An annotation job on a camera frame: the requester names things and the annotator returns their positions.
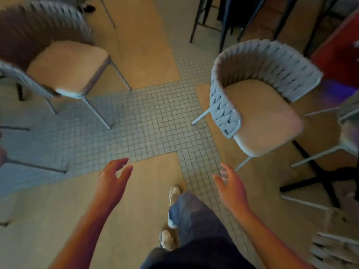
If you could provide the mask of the person's left hand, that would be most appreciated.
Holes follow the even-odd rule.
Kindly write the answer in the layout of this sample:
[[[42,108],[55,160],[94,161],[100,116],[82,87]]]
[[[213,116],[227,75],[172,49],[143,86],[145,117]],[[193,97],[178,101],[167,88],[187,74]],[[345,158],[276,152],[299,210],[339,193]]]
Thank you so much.
[[[110,161],[101,171],[93,198],[97,208],[111,212],[122,199],[127,184],[119,184],[119,177],[128,161],[129,158]]]

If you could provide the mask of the person's right hand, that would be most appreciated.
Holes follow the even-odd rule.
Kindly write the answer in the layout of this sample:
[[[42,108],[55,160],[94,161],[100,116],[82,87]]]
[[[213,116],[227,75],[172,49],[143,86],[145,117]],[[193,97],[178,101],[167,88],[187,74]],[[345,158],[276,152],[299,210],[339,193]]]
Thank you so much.
[[[236,217],[251,212],[245,186],[236,172],[221,163],[220,175],[225,183],[225,193],[219,195],[226,208]]]

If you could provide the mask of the person's right forearm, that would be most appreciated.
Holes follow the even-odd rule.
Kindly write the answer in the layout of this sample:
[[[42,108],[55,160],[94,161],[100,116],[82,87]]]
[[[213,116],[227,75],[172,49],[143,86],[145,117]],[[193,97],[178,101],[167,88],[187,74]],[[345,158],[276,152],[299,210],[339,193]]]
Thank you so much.
[[[266,269],[312,269],[289,249],[248,207],[231,208]]]

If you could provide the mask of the person's left forearm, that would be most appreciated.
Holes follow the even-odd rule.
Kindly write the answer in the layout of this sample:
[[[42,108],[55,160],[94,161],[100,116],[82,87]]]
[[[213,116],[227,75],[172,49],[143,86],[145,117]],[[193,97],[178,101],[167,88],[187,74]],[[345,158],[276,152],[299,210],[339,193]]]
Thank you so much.
[[[89,269],[101,231],[115,206],[92,201],[48,269]]]

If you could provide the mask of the blue jeans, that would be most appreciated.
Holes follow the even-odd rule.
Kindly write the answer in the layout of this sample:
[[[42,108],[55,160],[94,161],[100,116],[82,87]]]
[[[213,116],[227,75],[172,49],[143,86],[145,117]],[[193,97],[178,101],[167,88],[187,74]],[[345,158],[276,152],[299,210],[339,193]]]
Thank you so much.
[[[216,214],[190,192],[169,209],[181,246],[154,248],[140,269],[256,269],[237,249]]]

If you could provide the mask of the grey woven chair beige cushion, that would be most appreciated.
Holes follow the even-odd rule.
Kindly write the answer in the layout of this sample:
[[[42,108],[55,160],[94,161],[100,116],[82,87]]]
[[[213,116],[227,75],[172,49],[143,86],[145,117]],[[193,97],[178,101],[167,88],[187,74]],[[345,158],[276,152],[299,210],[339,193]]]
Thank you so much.
[[[321,158],[337,150],[344,150],[359,157],[359,89],[337,107],[307,113],[304,114],[304,116],[309,117],[331,111],[336,111],[337,121],[340,126],[339,143],[330,149],[292,164],[292,168],[308,163],[311,160]]]
[[[312,236],[308,262],[312,269],[359,269],[359,240],[331,234],[334,217],[346,220],[346,214],[339,208],[293,198],[281,194],[285,200],[320,209],[325,213],[323,231]]]
[[[207,114],[249,160],[294,140],[304,122],[291,103],[316,88],[323,73],[308,58],[279,41],[253,39],[224,50],[211,71]]]
[[[131,91],[110,54],[95,45],[77,7],[30,0],[0,10],[0,76],[43,96],[54,114],[50,98],[79,99],[111,129],[87,99],[110,64]]]

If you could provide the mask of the black cross table base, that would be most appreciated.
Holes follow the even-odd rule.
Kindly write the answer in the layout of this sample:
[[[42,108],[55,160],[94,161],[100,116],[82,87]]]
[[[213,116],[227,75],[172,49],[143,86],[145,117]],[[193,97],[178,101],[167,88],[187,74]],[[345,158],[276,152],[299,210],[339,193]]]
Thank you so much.
[[[305,179],[299,182],[295,182],[292,184],[288,184],[285,186],[281,186],[279,188],[280,193],[289,192],[292,190],[304,188],[307,186],[311,186],[314,184],[321,184],[331,202],[331,205],[335,208],[341,208],[339,200],[335,194],[334,187],[332,185],[333,182],[336,181],[349,181],[353,180],[356,184],[356,190],[354,192],[354,199],[359,202],[359,152],[357,152],[357,164],[356,167],[342,167],[338,168],[334,171],[325,171],[322,169],[314,160],[315,158],[319,158],[318,156],[310,157],[309,154],[300,146],[297,141],[292,141],[292,144],[295,148],[300,152],[300,154],[304,158],[304,163],[308,163],[310,168],[316,174],[316,177]]]

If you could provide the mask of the red panel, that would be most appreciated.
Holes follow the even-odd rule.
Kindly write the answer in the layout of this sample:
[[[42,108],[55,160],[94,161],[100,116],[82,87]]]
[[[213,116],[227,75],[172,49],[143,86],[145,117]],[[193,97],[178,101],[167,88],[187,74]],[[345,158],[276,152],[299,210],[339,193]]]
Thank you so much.
[[[310,56],[324,79],[359,89],[359,6]]]

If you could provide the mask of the grey metal chair frame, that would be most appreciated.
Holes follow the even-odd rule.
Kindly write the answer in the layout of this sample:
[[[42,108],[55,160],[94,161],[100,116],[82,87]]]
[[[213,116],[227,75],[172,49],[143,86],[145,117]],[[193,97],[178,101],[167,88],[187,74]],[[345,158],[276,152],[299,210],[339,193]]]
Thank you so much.
[[[29,128],[13,127],[13,126],[1,126],[1,125],[0,125],[0,129],[15,130],[15,131],[28,131],[28,132],[30,131]],[[0,168],[1,168],[4,164],[7,164],[7,163],[8,163],[8,164],[13,164],[13,165],[18,165],[18,166],[35,168],[35,169],[44,170],[44,171],[61,173],[61,174],[65,174],[65,173],[67,172],[67,170],[60,170],[60,169],[56,169],[56,168],[49,168],[49,167],[45,167],[45,166],[39,166],[39,165],[31,164],[31,163],[25,163],[25,162],[21,162],[21,161],[17,161],[17,160],[10,159],[10,158],[8,158],[8,156],[7,156],[7,151],[0,146]]]

